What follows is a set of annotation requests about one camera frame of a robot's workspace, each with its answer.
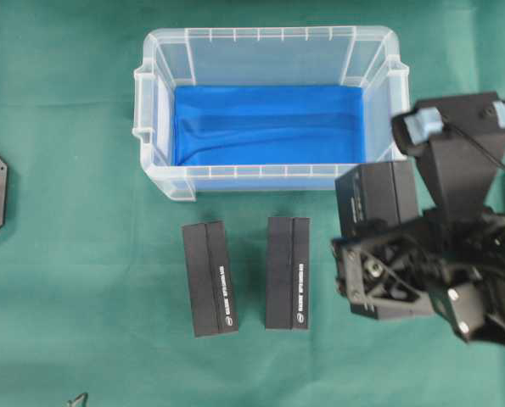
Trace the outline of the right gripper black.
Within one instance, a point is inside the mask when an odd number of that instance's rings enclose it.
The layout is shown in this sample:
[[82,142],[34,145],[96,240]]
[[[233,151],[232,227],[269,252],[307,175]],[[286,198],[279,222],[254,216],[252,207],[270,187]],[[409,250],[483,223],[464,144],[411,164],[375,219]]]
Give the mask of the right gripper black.
[[[434,200],[424,217],[440,253],[505,270],[505,215],[485,205],[504,169],[505,100],[494,92],[423,99],[394,116],[391,129]],[[379,218],[361,220],[331,241],[338,293],[352,314],[372,320],[432,316],[424,282],[411,270],[412,243],[351,246],[390,228]]]

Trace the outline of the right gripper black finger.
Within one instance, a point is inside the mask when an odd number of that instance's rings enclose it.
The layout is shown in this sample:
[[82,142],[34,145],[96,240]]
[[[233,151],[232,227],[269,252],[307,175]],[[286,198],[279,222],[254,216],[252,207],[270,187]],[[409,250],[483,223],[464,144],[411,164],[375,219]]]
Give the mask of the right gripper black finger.
[[469,264],[439,262],[429,276],[429,299],[464,342],[505,346],[505,277]]

